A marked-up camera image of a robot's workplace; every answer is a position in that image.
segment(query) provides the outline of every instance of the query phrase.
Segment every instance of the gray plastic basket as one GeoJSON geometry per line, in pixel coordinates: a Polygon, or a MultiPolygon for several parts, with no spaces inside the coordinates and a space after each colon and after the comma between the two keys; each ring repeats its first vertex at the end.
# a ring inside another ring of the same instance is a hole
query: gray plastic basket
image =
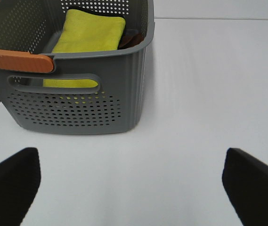
{"type": "Polygon", "coordinates": [[[53,59],[50,73],[0,69],[0,100],[23,128],[57,134],[128,131],[139,121],[145,52],[154,36],[152,0],[1,0],[0,49],[43,54],[53,59]],[[127,29],[145,37],[123,50],[51,51],[70,5],[124,15],[127,29]],[[42,79],[96,80],[95,88],[49,88],[42,79]]]}

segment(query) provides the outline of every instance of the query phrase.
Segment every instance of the yellow cloth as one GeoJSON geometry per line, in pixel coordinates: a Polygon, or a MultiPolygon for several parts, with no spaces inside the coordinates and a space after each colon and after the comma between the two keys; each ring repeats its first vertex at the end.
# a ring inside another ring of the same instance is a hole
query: yellow cloth
{"type": "MultiPolygon", "coordinates": [[[[118,16],[97,16],[77,9],[67,11],[63,32],[53,53],[76,53],[117,50],[125,27],[125,19],[118,16]]],[[[92,88],[94,80],[44,79],[44,87],[92,88]]]]}

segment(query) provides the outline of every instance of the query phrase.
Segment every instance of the table surface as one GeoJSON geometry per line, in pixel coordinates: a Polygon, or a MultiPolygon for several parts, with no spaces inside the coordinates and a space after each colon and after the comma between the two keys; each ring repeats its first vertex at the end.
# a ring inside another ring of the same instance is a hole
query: table surface
{"type": "Polygon", "coordinates": [[[268,0],[154,0],[157,17],[268,18],[268,0]]]}
{"type": "Polygon", "coordinates": [[[36,133],[0,104],[0,161],[40,154],[23,226],[241,226],[221,174],[229,147],[268,164],[268,21],[155,22],[133,130],[36,133]]]}

